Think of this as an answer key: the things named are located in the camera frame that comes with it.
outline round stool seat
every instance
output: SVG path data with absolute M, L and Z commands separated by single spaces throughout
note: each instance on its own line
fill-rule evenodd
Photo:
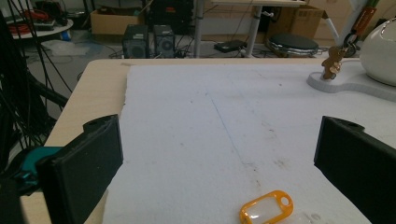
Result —
M 312 56 L 318 52 L 318 44 L 315 41 L 300 35 L 272 35 L 267 44 L 271 49 L 286 54 Z

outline white kettle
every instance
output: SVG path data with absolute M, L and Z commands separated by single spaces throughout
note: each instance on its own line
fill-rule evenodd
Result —
M 360 58 L 369 77 L 396 86 L 396 18 L 379 25 L 366 37 Z

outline cardboard box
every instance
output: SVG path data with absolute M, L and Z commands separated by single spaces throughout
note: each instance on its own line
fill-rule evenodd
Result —
M 266 36 L 290 33 L 313 39 L 324 10 L 311 7 L 282 7 L 271 19 Z
M 133 16 L 136 8 L 129 8 L 125 15 L 100 14 L 98 10 L 91 13 L 93 35 L 123 35 L 128 24 L 144 24 L 144 13 Z
M 342 39 L 343 37 L 341 37 L 343 36 L 344 27 L 350 23 L 350 16 L 355 13 L 355 9 L 352 8 L 352 5 L 355 4 L 351 4 L 350 1 L 345 0 L 310 0 L 308 5 L 311 7 L 326 9 L 327 15 L 332 20 L 337 33 L 340 35 L 339 39 L 334 39 L 330 26 L 325 20 L 321 20 L 314 37 L 315 41 L 321 46 L 341 44 L 344 40 Z

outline electronic device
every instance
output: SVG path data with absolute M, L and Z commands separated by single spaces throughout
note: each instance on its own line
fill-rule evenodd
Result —
M 186 35 L 190 32 L 192 21 L 192 0 L 162 0 L 153 1 L 148 13 L 148 25 L 170 25 L 176 35 Z
M 53 19 L 62 17 L 64 14 L 61 9 L 61 5 L 54 1 L 38 1 L 35 2 L 35 6 L 38 10 L 47 12 Z
M 231 51 L 240 50 L 242 49 L 242 47 L 246 47 L 246 46 L 247 46 L 247 42 L 235 39 L 232 41 L 215 44 L 214 48 L 223 53 L 228 53 Z
M 35 29 L 37 31 L 52 31 L 53 26 L 55 25 L 55 20 L 47 20 L 47 21 L 39 21 L 35 20 L 33 22 Z
M 149 58 L 149 28 L 147 25 L 129 24 L 122 38 L 125 59 Z
M 175 35 L 170 25 L 154 25 L 155 55 L 162 58 L 175 58 Z

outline orange key tag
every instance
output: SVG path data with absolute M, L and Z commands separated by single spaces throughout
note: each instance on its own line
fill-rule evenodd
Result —
M 241 224 L 276 223 L 293 212 L 291 197 L 282 190 L 274 190 L 242 206 Z

